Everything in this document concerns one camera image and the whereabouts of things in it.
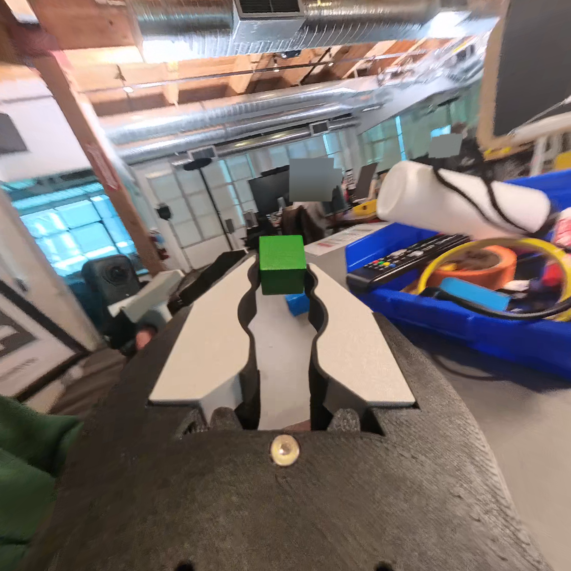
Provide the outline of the white printed paper sheet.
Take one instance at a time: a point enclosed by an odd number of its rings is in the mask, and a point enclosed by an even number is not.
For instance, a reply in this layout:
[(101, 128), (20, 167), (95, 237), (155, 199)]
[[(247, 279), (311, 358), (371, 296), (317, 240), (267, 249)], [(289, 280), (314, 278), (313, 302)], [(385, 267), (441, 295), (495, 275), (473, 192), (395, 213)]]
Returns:
[(363, 223), (352, 225), (341, 232), (334, 233), (322, 240), (315, 241), (304, 247), (305, 254), (311, 256), (321, 256), (332, 253), (339, 249), (345, 249), (350, 244), (355, 243), (383, 228), (390, 223)]

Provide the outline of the white red marker pen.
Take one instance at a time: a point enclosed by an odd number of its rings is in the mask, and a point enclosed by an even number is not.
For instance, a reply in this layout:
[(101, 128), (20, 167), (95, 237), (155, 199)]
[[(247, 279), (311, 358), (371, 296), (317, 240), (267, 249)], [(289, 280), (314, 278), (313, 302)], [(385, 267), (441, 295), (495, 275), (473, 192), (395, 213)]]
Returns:
[(570, 212), (568, 207), (559, 213), (553, 230), (552, 243), (561, 249), (570, 251)]

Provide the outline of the light blue foam piece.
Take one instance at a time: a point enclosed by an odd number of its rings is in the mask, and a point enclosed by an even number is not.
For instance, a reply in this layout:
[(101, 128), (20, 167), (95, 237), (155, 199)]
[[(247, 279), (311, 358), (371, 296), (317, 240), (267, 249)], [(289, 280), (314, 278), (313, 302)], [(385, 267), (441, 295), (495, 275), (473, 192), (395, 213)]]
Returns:
[(487, 289), (456, 277), (443, 279), (439, 289), (454, 300), (460, 300), (496, 312), (506, 311), (511, 301), (511, 296), (507, 294)]

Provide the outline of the wooden support post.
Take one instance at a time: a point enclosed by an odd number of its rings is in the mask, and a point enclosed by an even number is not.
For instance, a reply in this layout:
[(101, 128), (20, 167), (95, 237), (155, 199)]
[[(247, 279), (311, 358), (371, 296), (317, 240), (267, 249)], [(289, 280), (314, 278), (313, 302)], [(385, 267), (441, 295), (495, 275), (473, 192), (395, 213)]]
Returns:
[(124, 178), (116, 169), (112, 148), (89, 99), (76, 89), (64, 53), (46, 51), (33, 55), (32, 62), (59, 105), (92, 170), (129, 233), (143, 267), (153, 276), (160, 273), (164, 270), (164, 265), (151, 241), (148, 228), (132, 201)]

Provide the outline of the black remote control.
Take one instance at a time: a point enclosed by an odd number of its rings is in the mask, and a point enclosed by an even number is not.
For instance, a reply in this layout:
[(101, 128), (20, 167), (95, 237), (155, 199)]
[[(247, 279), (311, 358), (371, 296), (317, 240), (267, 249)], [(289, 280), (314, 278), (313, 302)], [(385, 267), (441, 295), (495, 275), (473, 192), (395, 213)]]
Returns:
[(443, 253), (470, 241), (470, 237), (466, 235), (437, 234), (355, 269), (347, 274), (346, 284), (350, 290), (358, 293), (397, 286), (403, 277), (411, 277), (413, 271), (425, 267)]

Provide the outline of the white metal stand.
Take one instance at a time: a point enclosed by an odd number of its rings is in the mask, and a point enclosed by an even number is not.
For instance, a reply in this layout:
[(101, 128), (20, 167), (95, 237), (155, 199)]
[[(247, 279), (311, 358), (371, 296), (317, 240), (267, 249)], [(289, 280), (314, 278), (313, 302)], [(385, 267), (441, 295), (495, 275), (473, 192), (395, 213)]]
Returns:
[(533, 145), (529, 176), (538, 176), (557, 169), (564, 151), (564, 138), (570, 135), (570, 111), (538, 120), (515, 130), (509, 146)]

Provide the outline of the black computer monitor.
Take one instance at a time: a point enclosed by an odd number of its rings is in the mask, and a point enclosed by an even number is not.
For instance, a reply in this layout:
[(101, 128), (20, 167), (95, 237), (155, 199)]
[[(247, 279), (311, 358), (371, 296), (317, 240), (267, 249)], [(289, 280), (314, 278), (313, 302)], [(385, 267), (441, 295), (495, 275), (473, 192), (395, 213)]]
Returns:
[(248, 181), (257, 211), (271, 215), (280, 210), (281, 200), (291, 206), (289, 198), (289, 166), (278, 167)]

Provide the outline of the green foam cube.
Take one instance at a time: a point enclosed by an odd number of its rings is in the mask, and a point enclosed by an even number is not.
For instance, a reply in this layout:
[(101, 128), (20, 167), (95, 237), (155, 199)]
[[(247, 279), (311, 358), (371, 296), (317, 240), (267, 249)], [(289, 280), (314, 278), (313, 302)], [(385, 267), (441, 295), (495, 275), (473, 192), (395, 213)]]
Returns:
[(260, 237), (259, 269), (263, 295), (302, 294), (306, 268), (301, 235)]

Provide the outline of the black wall speaker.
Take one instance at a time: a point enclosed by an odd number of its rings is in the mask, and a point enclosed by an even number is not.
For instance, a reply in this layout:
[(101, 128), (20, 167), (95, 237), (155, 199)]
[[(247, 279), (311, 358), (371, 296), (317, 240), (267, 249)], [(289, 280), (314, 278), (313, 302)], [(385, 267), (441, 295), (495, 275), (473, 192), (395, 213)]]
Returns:
[(27, 152), (28, 148), (12, 119), (1, 113), (1, 156)]

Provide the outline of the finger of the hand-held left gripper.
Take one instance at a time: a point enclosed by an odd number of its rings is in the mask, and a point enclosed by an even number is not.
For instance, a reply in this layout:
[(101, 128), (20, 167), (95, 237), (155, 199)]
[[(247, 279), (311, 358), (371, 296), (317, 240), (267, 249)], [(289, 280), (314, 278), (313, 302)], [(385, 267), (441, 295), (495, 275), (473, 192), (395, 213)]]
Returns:
[(246, 255), (246, 250), (224, 252), (204, 270), (185, 275), (178, 283), (178, 309), (196, 302)]
[(119, 302), (119, 312), (131, 322), (137, 323), (149, 311), (165, 308), (183, 277), (184, 273), (180, 269), (156, 274), (136, 295)]

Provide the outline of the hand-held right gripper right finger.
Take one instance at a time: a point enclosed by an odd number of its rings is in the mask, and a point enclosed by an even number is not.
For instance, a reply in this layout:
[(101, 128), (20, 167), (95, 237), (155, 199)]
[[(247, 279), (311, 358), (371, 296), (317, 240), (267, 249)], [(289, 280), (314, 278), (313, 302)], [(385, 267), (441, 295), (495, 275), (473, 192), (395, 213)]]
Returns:
[(311, 430), (325, 431), (338, 411), (351, 410), (359, 428), (379, 431), (374, 410), (414, 407), (374, 312), (313, 263), (307, 266), (305, 293), (316, 332), (309, 367)]

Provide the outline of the large blue plastic bin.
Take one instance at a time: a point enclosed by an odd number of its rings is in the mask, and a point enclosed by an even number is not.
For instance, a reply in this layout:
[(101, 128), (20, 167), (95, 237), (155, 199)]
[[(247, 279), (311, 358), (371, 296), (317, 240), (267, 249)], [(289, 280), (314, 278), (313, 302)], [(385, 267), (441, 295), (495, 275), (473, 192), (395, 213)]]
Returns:
[[(570, 207), (570, 169), (508, 182), (544, 191), (561, 210)], [(347, 246), (347, 270), (357, 270), (435, 234), (406, 225), (388, 225)], [(355, 295), (371, 310), (398, 326), (436, 332), (476, 351), (570, 380), (569, 324), (547, 320), (524, 324), (492, 319), (453, 303), (427, 298), (417, 300), (416, 296), (401, 292), (419, 275), (414, 269), (386, 287)]]

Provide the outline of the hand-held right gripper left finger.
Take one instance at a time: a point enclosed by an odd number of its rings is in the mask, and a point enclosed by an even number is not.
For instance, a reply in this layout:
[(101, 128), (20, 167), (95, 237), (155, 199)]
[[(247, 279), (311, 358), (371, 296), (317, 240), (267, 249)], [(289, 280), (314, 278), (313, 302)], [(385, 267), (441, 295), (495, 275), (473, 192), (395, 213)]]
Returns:
[(259, 427), (260, 373), (249, 328), (259, 286), (258, 257), (249, 255), (191, 304), (149, 404), (187, 405), (208, 423), (229, 408), (243, 428)]

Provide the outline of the person's left forearm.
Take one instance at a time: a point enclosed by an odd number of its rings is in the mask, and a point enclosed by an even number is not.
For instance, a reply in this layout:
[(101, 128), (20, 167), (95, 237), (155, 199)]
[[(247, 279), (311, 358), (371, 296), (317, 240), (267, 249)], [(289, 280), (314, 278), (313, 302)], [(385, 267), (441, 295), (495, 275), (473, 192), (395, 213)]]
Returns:
[(76, 416), (39, 413), (1, 396), (1, 451), (52, 477), (61, 474), (82, 429), (83, 422)]

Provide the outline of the white plastic bottle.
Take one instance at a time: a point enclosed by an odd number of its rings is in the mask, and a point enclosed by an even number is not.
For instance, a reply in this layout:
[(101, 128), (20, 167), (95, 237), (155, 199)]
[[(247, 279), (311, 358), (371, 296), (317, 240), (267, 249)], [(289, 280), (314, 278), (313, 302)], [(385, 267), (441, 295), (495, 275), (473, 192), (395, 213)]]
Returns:
[(475, 240), (542, 235), (553, 207), (538, 190), (401, 161), (385, 176), (377, 216), (388, 222)]

